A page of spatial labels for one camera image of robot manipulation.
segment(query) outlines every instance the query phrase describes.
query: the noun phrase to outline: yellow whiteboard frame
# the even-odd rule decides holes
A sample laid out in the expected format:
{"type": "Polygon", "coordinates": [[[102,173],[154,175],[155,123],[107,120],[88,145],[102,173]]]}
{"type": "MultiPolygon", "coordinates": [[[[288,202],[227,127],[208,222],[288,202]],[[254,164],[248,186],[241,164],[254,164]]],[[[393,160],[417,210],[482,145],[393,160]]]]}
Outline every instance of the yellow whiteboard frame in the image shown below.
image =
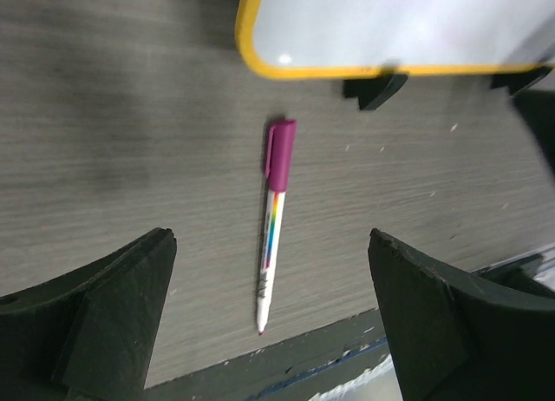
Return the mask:
{"type": "MultiPolygon", "coordinates": [[[[235,21],[235,42],[247,66],[262,77],[273,80],[299,80],[316,78],[375,77],[382,73],[380,67],[276,67],[257,54],[254,48],[254,25],[262,0],[240,0],[235,21]]],[[[536,64],[514,65],[402,65],[399,73],[412,76],[437,76],[460,74],[496,74],[528,71],[536,64]]]]}

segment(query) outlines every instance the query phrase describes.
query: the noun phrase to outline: whiteboard surface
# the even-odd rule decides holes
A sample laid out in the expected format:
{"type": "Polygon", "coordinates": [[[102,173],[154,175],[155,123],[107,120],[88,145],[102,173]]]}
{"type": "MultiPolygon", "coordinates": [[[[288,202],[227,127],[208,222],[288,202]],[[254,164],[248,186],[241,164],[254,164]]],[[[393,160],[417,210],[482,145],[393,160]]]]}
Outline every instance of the whiteboard surface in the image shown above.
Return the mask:
{"type": "Polygon", "coordinates": [[[555,56],[555,0],[261,0],[272,67],[530,64],[555,56]]]}

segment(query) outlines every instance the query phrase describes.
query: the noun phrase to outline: gray wood grain surface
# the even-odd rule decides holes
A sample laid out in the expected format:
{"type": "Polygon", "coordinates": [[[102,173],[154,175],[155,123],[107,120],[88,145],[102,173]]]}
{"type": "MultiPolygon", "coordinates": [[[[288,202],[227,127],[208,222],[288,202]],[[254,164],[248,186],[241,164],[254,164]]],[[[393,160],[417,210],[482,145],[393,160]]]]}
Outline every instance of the gray wood grain surface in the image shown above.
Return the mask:
{"type": "Polygon", "coordinates": [[[470,270],[553,242],[552,182],[502,91],[418,78],[375,113],[270,82],[238,0],[0,0],[0,293],[152,227],[179,242],[147,385],[376,307],[379,227],[470,270]],[[253,321],[264,123],[298,119],[267,331],[253,321]]]}

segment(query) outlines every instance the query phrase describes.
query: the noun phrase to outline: dry erase marker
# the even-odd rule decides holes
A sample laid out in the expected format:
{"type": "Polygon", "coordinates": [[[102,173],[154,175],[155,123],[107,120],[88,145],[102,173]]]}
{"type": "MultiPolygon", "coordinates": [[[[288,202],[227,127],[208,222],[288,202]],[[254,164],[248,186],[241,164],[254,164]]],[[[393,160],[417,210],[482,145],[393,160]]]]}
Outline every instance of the dry erase marker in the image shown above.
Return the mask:
{"type": "Polygon", "coordinates": [[[268,201],[264,222],[264,245],[258,282],[258,334],[262,334],[268,323],[271,291],[276,275],[279,233],[284,214],[285,191],[289,181],[293,144],[297,132],[296,121],[279,121],[268,131],[268,150],[264,174],[268,180],[268,201]]]}

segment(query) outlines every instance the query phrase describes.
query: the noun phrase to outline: black stand foot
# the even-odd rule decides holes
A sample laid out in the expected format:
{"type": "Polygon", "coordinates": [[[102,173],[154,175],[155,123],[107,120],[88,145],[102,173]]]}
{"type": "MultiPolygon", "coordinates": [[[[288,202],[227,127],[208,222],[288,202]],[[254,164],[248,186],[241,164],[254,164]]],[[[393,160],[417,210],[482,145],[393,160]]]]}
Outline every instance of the black stand foot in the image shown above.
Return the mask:
{"type": "Polygon", "coordinates": [[[494,74],[490,89],[507,87],[509,95],[517,95],[522,90],[528,89],[536,82],[543,80],[551,71],[551,67],[541,66],[523,73],[494,74]]]}
{"type": "Polygon", "coordinates": [[[406,74],[387,73],[375,78],[345,80],[343,96],[357,97],[360,110],[376,110],[408,80],[406,74]]]}

